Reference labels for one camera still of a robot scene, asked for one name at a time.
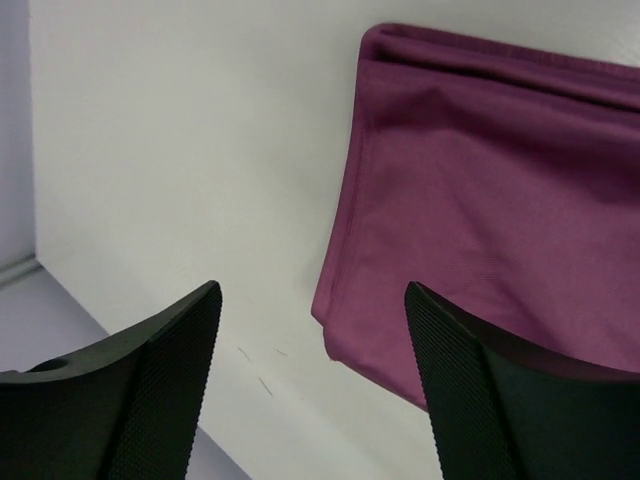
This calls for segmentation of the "purple satin napkin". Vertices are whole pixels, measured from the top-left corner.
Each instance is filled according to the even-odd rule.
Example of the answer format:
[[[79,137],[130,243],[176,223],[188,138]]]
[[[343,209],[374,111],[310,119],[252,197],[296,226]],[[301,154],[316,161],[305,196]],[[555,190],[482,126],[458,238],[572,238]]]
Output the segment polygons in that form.
[[[636,371],[638,69],[370,28],[311,312],[331,359],[420,406],[412,281],[550,350]]]

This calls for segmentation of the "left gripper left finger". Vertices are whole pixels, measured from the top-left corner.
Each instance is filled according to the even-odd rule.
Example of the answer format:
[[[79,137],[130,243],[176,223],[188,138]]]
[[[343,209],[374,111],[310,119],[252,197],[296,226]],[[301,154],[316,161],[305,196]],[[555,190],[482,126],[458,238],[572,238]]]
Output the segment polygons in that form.
[[[2,478],[185,478],[221,310],[208,281],[92,345],[2,372]]]

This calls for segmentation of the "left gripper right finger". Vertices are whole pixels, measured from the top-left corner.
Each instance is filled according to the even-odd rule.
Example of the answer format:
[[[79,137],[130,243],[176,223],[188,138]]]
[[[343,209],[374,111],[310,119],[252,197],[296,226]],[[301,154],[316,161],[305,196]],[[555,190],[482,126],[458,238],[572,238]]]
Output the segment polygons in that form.
[[[405,312],[446,479],[635,479],[639,377],[496,327],[412,282]]]

